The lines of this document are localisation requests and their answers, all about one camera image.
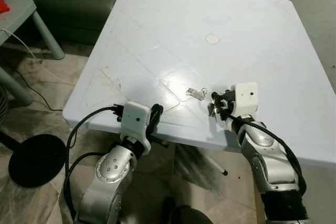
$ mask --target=white plastic table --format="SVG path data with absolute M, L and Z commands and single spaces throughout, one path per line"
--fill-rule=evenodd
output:
M 62 59 L 64 52 L 57 44 L 56 40 L 50 33 L 47 26 L 36 11 L 36 5 L 32 0 L 4 0 L 10 7 L 9 12 L 0 14 L 0 45 L 5 42 L 11 35 L 3 31 L 5 29 L 14 33 L 27 18 L 32 17 L 37 29 L 41 33 L 52 55 L 56 59 Z M 33 98 L 21 87 L 5 70 L 0 68 L 0 82 L 5 88 L 23 105 L 29 105 Z
M 207 105 L 212 91 L 251 81 L 257 119 L 302 162 L 334 166 L 335 94 L 288 0 L 117 0 L 63 115 L 74 126 L 114 103 L 159 103 L 158 137 L 236 152 Z M 207 88 L 206 100 L 186 96 L 189 87 Z M 111 112 L 86 127 L 120 132 Z

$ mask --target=black cable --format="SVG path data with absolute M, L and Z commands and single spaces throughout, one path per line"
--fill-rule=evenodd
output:
M 75 140 L 74 140 L 74 142 L 72 143 L 72 145 L 70 146 L 70 149 L 73 148 L 73 147 L 75 146 L 76 140 L 77 140 L 77 131 L 75 132 Z
M 22 80 L 25 82 L 25 84 L 27 85 L 28 88 L 30 88 L 31 90 L 33 90 L 35 93 L 37 93 L 43 100 L 44 102 L 46 103 L 46 106 L 48 107 L 49 110 L 51 111 L 63 111 L 63 110 L 56 110 L 56 109 L 52 109 L 49 105 L 49 103 L 47 102 L 47 100 L 44 98 L 43 95 L 41 95 L 38 91 L 36 91 L 35 89 L 33 89 L 29 84 L 28 82 L 26 81 L 26 79 L 23 77 L 23 75 L 18 71 L 16 70 L 14 67 L 12 67 L 4 58 L 2 58 L 2 60 L 11 68 L 13 69 L 21 78 Z
M 82 120 L 79 121 L 79 123 L 76 124 L 76 126 L 72 129 L 70 135 L 69 135 L 69 138 L 68 138 L 68 141 L 67 141 L 67 146 L 66 146 L 66 159 L 65 159 L 65 175 L 68 176 L 69 174 L 69 154 L 70 154 L 70 145 L 71 145 L 71 140 L 73 138 L 73 136 L 75 134 L 77 134 L 77 130 L 79 129 L 79 127 L 87 120 L 89 119 L 90 117 L 102 112 L 102 111 L 106 111 L 106 110 L 111 110 L 111 111 L 114 111 L 116 109 L 116 107 L 114 106 L 111 106 L 111 107 L 104 107 L 104 108 L 100 108 L 100 109 L 97 109 L 93 112 L 91 112 L 90 114 L 88 114 L 87 116 L 85 116 Z M 71 199 L 71 189 L 70 189 L 70 183 L 69 181 L 66 182 L 66 187 L 67 187 L 67 190 L 64 191 L 64 199 L 70 209 L 70 212 L 71 212 L 71 216 L 72 218 L 75 217 L 76 215 L 76 212 L 74 210 L 74 207 L 73 207 L 73 203 L 72 203 L 72 199 Z
M 260 126 L 260 125 L 257 125 L 255 123 L 251 123 L 251 122 L 245 121 L 245 120 L 243 120 L 241 118 L 237 118 L 237 117 L 231 115 L 230 113 L 228 113 L 227 111 L 225 111 L 221 107 L 218 98 L 214 99 L 214 103 L 215 103 L 215 106 L 218 108 L 218 110 L 219 110 L 220 113 L 225 114 L 228 118 L 230 118 L 232 120 L 238 121 L 238 122 L 240 122 L 242 124 L 250 125 L 250 126 L 252 126 L 254 128 L 257 128 L 258 130 L 260 130 L 262 132 L 265 132 L 269 136 L 273 137 L 285 149 L 285 152 L 286 152 L 286 155 L 287 155 L 287 158 L 288 158 L 288 162 L 291 164 L 291 166 L 293 167 L 293 169 L 295 170 L 295 172 L 298 175 L 299 189 L 300 189 L 301 195 L 303 196 L 305 194 L 305 192 L 306 192 L 307 184 L 306 184 L 306 181 L 303 178 L 302 171 L 301 171 L 301 166 L 300 166 L 299 161 L 296 158 L 295 154 L 289 148 L 289 146 L 284 142 L 284 140 L 282 140 L 277 135 L 275 135 L 273 132 L 269 131 L 268 129 L 266 129 L 266 128 Z
M 83 155 L 81 155 L 78 159 L 76 159 L 76 161 L 72 164 L 70 170 L 69 170 L 69 173 L 67 174 L 67 176 L 65 177 L 64 179 L 64 184 L 63 184 L 63 194 L 64 194 L 64 197 L 66 195 L 68 195 L 70 193 L 70 200 L 71 200 L 71 204 L 68 204 L 68 207 L 69 207 L 69 210 L 70 210 L 70 213 L 71 213 L 71 216 L 72 216 L 72 219 L 74 219 L 75 215 L 76 215 L 76 211 L 73 207 L 73 204 L 72 204 L 72 198 L 71 198 L 71 191 L 70 191 L 70 176 L 71 176 L 71 173 L 74 171 L 74 169 L 76 168 L 76 166 L 78 165 L 78 163 L 85 157 L 88 157 L 88 156 L 103 156 L 105 155 L 106 153 L 102 153 L 102 152 L 89 152 L 89 153 L 85 153 Z

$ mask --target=tiled floor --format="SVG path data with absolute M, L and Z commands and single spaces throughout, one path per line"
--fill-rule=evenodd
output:
M 53 60 L 43 43 L 32 49 L 45 68 L 76 83 L 92 47 L 70 42 L 61 45 L 66 56 L 59 61 Z M 64 107 L 73 86 L 61 83 L 43 71 L 21 46 L 5 44 L 0 48 L 0 58 L 20 71 L 27 82 L 45 96 L 52 108 Z M 19 75 L 4 62 L 0 61 L 0 66 L 23 85 Z M 70 129 L 61 112 L 50 112 L 40 97 L 27 90 L 34 102 L 23 108 L 9 95 L 11 110 L 0 129 L 20 142 L 44 133 L 65 141 Z M 118 139 L 116 134 L 81 129 L 71 150 L 70 162 L 85 152 L 105 152 Z M 8 174 L 11 153 L 0 145 L 0 224 L 72 223 L 62 196 L 64 169 L 41 187 L 22 188 L 13 183 Z M 174 197 L 178 205 L 190 205 L 202 211 L 213 223 L 257 223 L 252 177 L 241 158 L 223 152 L 224 166 L 229 160 L 225 167 L 228 175 L 224 176 L 195 148 L 172 144 L 164 149 L 153 145 L 150 154 L 140 159 L 132 183 L 124 194 L 121 223 L 160 223 L 161 204 L 167 196 Z M 75 207 L 92 180 L 96 161 L 94 157 L 84 159 L 72 175 Z

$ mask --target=black round base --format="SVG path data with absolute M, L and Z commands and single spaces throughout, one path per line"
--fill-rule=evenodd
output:
M 65 162 L 65 145 L 53 135 L 33 136 L 12 154 L 8 171 L 23 187 L 37 187 L 51 181 Z

